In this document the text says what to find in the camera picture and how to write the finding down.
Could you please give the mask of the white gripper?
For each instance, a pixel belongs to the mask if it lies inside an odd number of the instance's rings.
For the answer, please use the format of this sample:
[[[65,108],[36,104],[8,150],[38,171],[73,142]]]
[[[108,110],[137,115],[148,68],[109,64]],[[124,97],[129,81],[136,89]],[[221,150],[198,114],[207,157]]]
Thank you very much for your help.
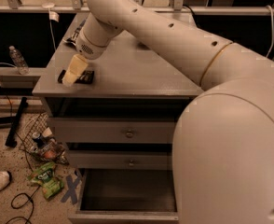
[[[66,87],[72,86],[87,69],[89,66],[87,59],[98,59],[106,50],[106,47],[93,45],[85,38],[83,33],[79,33],[75,41],[75,47],[80,54],[72,57],[65,75],[62,78],[62,84]]]

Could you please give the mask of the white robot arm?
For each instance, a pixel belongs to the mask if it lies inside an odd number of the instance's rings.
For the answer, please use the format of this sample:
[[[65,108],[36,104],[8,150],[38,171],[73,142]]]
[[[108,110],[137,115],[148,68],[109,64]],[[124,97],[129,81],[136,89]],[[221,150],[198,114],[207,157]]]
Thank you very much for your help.
[[[138,0],[87,0],[63,84],[126,30],[203,90],[172,143],[179,224],[274,224],[274,62]]]

